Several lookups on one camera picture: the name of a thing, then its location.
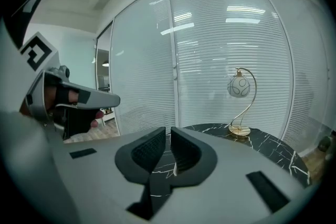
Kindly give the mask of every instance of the table lamp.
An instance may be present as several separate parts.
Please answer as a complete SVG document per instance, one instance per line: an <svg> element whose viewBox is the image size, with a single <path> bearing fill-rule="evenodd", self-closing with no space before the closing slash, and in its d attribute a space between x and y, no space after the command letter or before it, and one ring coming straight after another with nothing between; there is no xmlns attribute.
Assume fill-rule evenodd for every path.
<svg viewBox="0 0 336 224"><path fill-rule="evenodd" d="M242 113L235 116L233 120L231 121L231 123L229 124L230 135L238 139L246 139L249 136L251 130L249 127L242 126L241 124L243 122L245 113L251 107L251 105L254 103L254 100L256 99L257 81L256 81L256 78L251 73L251 71L249 71L248 69L242 68L242 67L239 67L236 69L237 69L236 74L230 78L229 83L227 84L227 91L229 92L231 96L237 97L237 98L243 98L243 97L247 97L248 94L250 93L250 83L248 79L243 75L241 70L245 70L248 73L250 73L256 85L256 91L255 91L251 104ZM233 124L233 122L241 115L243 115L243 117L241 118L240 124L239 125Z"/></svg>

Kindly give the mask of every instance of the patterned glass lampshade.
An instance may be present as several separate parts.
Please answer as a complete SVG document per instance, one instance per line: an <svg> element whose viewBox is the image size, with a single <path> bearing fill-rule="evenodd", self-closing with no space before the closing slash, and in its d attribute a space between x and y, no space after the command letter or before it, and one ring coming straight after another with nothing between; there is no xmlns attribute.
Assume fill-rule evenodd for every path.
<svg viewBox="0 0 336 224"><path fill-rule="evenodd" d="M237 69L236 74L230 78L227 91L231 96L237 98L246 97L250 93L250 83L240 69Z"/></svg>

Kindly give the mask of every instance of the marble tabletop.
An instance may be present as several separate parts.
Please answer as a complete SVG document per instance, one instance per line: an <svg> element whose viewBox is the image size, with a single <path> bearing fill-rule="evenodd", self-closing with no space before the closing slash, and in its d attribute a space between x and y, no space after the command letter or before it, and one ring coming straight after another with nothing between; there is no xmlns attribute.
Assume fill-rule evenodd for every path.
<svg viewBox="0 0 336 224"><path fill-rule="evenodd" d="M251 129L249 138L239 140L229 134L229 129L228 127L225 127L226 125L226 123L206 123L191 125L185 128L249 146L260 154L263 154L276 165L279 165L282 169L286 170L291 176L295 177L303 187L307 187L311 184L310 174L306 165L297 152L284 141L259 129ZM161 203L166 200L166 196L168 196L168 194L162 192L160 181L173 175L174 166L175 159L170 150L170 134L168 134L166 136L165 152L155 170L152 172L150 179L152 204L154 209L155 207L159 208Z"/></svg>

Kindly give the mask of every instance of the hand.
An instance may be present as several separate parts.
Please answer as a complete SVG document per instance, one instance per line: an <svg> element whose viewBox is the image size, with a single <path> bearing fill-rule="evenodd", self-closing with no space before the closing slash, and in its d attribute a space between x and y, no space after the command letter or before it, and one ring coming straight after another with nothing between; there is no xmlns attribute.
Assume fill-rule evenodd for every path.
<svg viewBox="0 0 336 224"><path fill-rule="evenodd" d="M54 107L55 98L56 98L56 87L45 87L44 88L44 103L45 103L47 111ZM77 103L78 102L78 93L70 90L69 91L69 102L70 103ZM23 115L31 116L30 113L29 113L29 110L26 106L25 101L22 103L20 112ZM96 119L101 119L102 117L104 117L104 113L102 111L98 111L97 114L96 114ZM93 120L91 122L91 127L92 128L98 127L98 122L96 120Z"/></svg>

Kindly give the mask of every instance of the finger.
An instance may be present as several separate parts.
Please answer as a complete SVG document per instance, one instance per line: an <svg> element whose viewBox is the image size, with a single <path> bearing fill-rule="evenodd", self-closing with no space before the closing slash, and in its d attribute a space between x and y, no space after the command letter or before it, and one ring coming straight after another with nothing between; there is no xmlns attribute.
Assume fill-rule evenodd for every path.
<svg viewBox="0 0 336 224"><path fill-rule="evenodd" d="M69 91L69 103L77 103L78 102L78 92Z"/></svg>
<svg viewBox="0 0 336 224"><path fill-rule="evenodd" d="M99 110L96 114L96 119L101 119L102 117L104 117L104 112L102 112L101 110Z"/></svg>
<svg viewBox="0 0 336 224"><path fill-rule="evenodd" d="M92 128L96 128L96 127L98 127L98 121L93 120L90 125L91 125Z"/></svg>

